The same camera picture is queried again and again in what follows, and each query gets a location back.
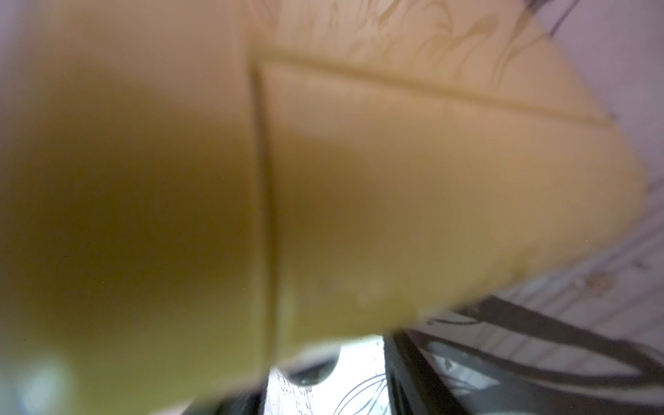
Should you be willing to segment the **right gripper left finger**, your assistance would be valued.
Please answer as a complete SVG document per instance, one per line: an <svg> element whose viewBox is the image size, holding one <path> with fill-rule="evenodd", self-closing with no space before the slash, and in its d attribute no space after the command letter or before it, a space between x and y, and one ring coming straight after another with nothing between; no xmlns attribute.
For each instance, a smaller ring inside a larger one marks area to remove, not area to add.
<svg viewBox="0 0 664 415"><path fill-rule="evenodd" d="M224 397L196 399L183 415L262 415L265 413L267 384Z"/></svg>

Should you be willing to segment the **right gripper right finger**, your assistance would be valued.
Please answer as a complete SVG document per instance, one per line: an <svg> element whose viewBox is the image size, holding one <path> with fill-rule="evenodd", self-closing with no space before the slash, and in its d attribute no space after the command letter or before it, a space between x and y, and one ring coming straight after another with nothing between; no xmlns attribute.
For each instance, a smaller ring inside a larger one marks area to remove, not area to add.
<svg viewBox="0 0 664 415"><path fill-rule="evenodd" d="M467 414L404 331L385 335L383 341L392 414Z"/></svg>

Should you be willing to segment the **three-tier drawer cabinet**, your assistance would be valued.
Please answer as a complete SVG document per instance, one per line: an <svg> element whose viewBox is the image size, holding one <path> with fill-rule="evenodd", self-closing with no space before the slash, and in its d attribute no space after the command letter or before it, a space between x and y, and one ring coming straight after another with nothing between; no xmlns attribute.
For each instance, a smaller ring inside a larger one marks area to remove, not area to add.
<svg viewBox="0 0 664 415"><path fill-rule="evenodd" d="M646 188L522 1L4 1L1 411L231 391L591 256Z"/></svg>

